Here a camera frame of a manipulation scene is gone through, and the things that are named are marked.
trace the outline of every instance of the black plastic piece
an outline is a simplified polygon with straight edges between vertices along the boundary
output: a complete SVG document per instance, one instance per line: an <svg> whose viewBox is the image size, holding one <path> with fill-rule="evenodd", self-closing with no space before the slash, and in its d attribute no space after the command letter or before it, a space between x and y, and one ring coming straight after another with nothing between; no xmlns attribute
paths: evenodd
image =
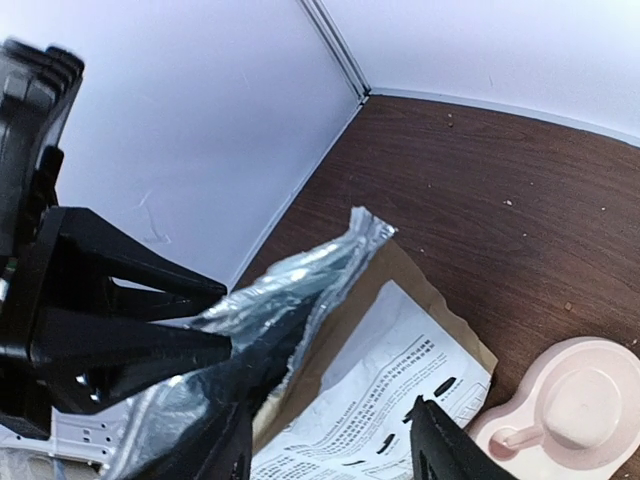
<svg viewBox="0 0 640 480"><path fill-rule="evenodd" d="M485 455L433 400L418 397L411 419L416 480L517 480Z"/></svg>
<svg viewBox="0 0 640 480"><path fill-rule="evenodd" d="M50 200L38 184L59 169L44 159L61 163L57 144L83 70L61 49L40 52L14 40L0 47L0 257L16 257L33 241L41 204Z"/></svg>
<svg viewBox="0 0 640 480"><path fill-rule="evenodd" d="M0 46L0 275L11 277L0 312L0 423L30 438L49 437L52 407L98 413L231 353L226 337L149 323L199 314L224 285L88 209L56 206L57 144L83 70L57 47Z"/></svg>
<svg viewBox="0 0 640 480"><path fill-rule="evenodd" d="M136 297L114 277L164 292ZM224 293L224 286L154 254L90 210L52 207L19 258L3 305L0 358L14 380L0 390L46 386L48 402L26 393L16 398L92 414L173 375L226 360L227 337L145 323L196 315ZM15 381L18 372L22 382ZM15 411L6 400L0 410ZM30 430L40 423L26 417ZM48 433L48 425L39 426Z"/></svg>

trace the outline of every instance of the dark wood surface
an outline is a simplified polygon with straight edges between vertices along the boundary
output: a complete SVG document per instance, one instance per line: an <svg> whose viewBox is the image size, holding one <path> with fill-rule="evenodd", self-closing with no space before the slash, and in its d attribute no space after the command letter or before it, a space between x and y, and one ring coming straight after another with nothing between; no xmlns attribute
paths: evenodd
<svg viewBox="0 0 640 480"><path fill-rule="evenodd" d="M602 336L640 353L640 150L492 111L373 97L244 282L341 234L352 205L398 227L398 244L497 355L488 406L561 340ZM614 478L640 478L640 455Z"/></svg>

